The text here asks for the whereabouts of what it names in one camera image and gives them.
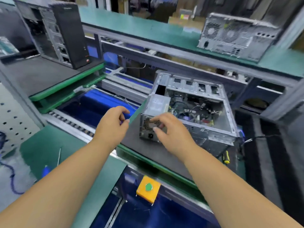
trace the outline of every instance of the left hand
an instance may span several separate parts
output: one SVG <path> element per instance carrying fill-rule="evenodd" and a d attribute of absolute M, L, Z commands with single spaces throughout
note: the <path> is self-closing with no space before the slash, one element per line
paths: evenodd
<path fill-rule="evenodd" d="M 109 152 L 123 140 L 129 128 L 129 119 L 125 119 L 123 113 L 129 114 L 123 106 L 110 108 L 100 120 L 92 142 L 106 146 Z"/>

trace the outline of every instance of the pegboard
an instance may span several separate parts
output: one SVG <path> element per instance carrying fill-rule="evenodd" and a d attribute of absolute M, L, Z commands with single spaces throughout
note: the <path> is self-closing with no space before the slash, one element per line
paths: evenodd
<path fill-rule="evenodd" d="M 1 156 L 20 146 L 39 131 L 39 127 L 2 83 L 0 83 L 0 131 L 6 134 L 6 141 L 0 150 Z"/>

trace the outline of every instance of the power supply fan grille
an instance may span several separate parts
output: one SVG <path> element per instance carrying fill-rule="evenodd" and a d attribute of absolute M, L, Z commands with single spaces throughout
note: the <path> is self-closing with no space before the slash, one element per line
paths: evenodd
<path fill-rule="evenodd" d="M 219 24 L 209 22 L 209 23 L 207 23 L 207 25 L 204 29 L 203 35 L 205 38 L 215 39 L 218 34 L 219 29 L 220 29 Z"/>
<path fill-rule="evenodd" d="M 224 29 L 222 40 L 227 43 L 234 42 L 239 37 L 239 29 L 237 26 L 230 24 Z"/>
<path fill-rule="evenodd" d="M 158 121 L 158 122 L 150 122 L 150 119 L 147 118 L 143 121 L 143 129 L 144 130 L 148 130 L 148 131 L 153 131 L 153 127 L 150 127 L 150 124 L 154 124 L 155 126 L 159 127 L 161 122 Z"/>

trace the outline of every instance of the green button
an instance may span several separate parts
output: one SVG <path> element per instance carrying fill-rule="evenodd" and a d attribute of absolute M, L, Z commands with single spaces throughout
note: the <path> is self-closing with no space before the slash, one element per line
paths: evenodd
<path fill-rule="evenodd" d="M 146 185 L 146 191 L 151 191 L 152 189 L 153 189 L 152 184 L 151 184 L 151 183 L 148 183 L 148 184 Z"/>

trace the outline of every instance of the hand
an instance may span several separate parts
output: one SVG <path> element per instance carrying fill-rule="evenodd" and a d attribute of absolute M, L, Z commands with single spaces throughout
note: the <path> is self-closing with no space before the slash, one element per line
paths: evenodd
<path fill-rule="evenodd" d="M 154 127 L 153 130 L 165 148 L 182 162 L 185 162 L 187 155 L 198 147 L 187 128 L 173 114 L 163 113 L 151 118 L 150 121 L 161 121 L 161 129 L 164 125 L 167 127 L 167 134 L 158 127 Z"/>
<path fill-rule="evenodd" d="M 126 120 L 123 113 L 129 114 L 130 111 L 123 106 L 110 108 L 98 123 L 92 142 L 100 143 L 112 152 L 129 128 L 130 120 Z"/>

